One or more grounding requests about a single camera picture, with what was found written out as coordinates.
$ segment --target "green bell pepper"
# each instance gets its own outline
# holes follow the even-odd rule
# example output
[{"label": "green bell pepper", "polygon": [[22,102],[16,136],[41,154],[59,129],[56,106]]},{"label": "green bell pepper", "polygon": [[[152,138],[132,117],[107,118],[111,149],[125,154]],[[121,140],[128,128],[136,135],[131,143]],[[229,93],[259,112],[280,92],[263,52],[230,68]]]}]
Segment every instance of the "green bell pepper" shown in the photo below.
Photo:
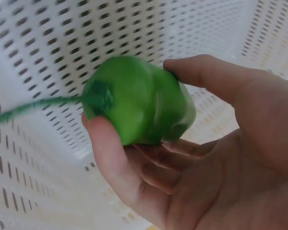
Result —
[{"label": "green bell pepper", "polygon": [[83,95],[96,81],[109,84],[113,107],[102,114],[83,102],[84,114],[88,120],[105,116],[123,145],[177,140],[195,120],[194,102],[186,87],[170,72],[138,58],[119,56],[102,63]]}]

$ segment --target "skin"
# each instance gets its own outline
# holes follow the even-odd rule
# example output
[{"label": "skin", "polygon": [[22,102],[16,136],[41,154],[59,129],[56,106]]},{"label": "skin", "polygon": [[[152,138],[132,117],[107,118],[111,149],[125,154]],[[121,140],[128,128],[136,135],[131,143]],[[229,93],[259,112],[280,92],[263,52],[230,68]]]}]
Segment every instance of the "skin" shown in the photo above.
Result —
[{"label": "skin", "polygon": [[240,129],[203,145],[123,148],[108,120],[83,117],[111,187],[161,229],[288,230],[288,81],[207,55],[164,68],[231,104]]}]

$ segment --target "white plastic surface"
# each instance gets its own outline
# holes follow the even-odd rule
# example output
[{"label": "white plastic surface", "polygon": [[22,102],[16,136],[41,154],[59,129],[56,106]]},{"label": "white plastic surface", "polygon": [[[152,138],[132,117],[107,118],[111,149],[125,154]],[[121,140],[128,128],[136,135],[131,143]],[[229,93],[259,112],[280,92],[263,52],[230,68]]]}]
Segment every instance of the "white plastic surface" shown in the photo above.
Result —
[{"label": "white plastic surface", "polygon": [[[288,80],[288,0],[0,0],[0,111],[81,94],[113,55],[161,66],[198,54]],[[238,127],[228,104],[188,89],[198,116],[185,139],[204,143]],[[149,225],[90,164],[81,113],[62,104],[0,126],[0,229]]]}]

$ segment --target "plastic crate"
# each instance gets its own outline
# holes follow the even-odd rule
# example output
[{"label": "plastic crate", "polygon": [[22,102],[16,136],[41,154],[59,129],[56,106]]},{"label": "plastic crate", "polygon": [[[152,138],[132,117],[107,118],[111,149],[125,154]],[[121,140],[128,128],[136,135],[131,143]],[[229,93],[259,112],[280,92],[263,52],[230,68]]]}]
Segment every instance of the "plastic crate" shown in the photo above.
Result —
[{"label": "plastic crate", "polygon": [[[75,95],[98,65],[134,55],[211,54],[288,80],[288,0],[0,0],[0,112]],[[236,129],[233,109],[188,87],[204,143]],[[139,229],[95,165],[81,104],[45,107],[0,126],[0,230]]]}]

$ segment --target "finger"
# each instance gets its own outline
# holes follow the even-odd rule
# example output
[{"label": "finger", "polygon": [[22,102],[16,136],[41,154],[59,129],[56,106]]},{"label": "finger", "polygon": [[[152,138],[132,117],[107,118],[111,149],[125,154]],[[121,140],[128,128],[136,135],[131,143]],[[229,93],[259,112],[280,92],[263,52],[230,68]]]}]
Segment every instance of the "finger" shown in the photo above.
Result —
[{"label": "finger", "polygon": [[126,147],[125,152],[131,165],[148,184],[167,194],[172,193],[180,173],[156,166],[134,146]]},{"label": "finger", "polygon": [[169,196],[148,185],[130,165],[120,137],[103,117],[88,123],[98,167],[121,200],[148,221],[164,227]]},{"label": "finger", "polygon": [[175,74],[180,81],[206,88],[222,100],[234,104],[242,88],[263,77],[268,72],[237,66],[209,55],[165,60],[164,68]]},{"label": "finger", "polygon": [[87,119],[86,119],[84,114],[81,115],[81,121],[82,121],[82,125],[87,129],[88,121],[87,121]]},{"label": "finger", "polygon": [[168,151],[163,146],[135,145],[135,147],[155,165],[182,171],[194,162],[194,159]]},{"label": "finger", "polygon": [[169,151],[183,154],[189,157],[201,158],[215,147],[218,140],[211,141],[202,145],[179,139],[175,142],[163,143],[162,145]]}]

